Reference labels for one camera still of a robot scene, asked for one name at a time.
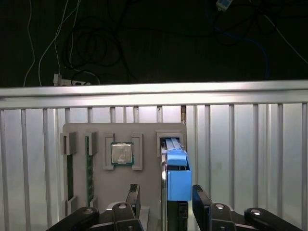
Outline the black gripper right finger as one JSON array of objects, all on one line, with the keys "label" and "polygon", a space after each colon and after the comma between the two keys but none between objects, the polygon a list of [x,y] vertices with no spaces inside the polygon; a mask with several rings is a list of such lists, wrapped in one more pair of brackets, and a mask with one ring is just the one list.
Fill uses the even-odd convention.
[{"label": "black gripper right finger", "polygon": [[192,205],[202,231],[301,231],[263,208],[248,208],[241,215],[226,204],[213,203],[200,185],[192,186]]}]

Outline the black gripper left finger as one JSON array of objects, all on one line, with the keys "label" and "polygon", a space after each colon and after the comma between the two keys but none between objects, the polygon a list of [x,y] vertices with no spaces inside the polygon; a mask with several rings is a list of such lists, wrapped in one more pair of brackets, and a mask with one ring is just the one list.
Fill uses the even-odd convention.
[{"label": "black gripper left finger", "polygon": [[50,231],[142,231],[140,186],[132,184],[124,202],[100,213],[94,207],[82,207],[60,220]]}]

